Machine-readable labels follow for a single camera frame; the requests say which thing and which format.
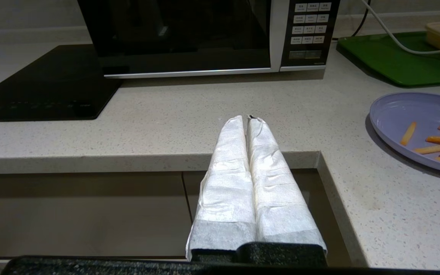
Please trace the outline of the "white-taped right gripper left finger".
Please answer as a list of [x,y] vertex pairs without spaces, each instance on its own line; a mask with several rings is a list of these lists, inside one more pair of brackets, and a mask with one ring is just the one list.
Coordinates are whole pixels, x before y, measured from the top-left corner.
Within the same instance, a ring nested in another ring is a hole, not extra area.
[[186,258],[198,249],[235,251],[257,240],[254,190],[243,117],[225,122],[201,181]]

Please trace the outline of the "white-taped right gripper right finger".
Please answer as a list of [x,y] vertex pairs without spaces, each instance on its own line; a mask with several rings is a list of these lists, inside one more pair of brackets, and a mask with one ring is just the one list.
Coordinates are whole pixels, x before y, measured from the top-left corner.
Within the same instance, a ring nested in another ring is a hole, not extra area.
[[247,145],[254,185],[258,240],[328,248],[268,124],[248,120]]

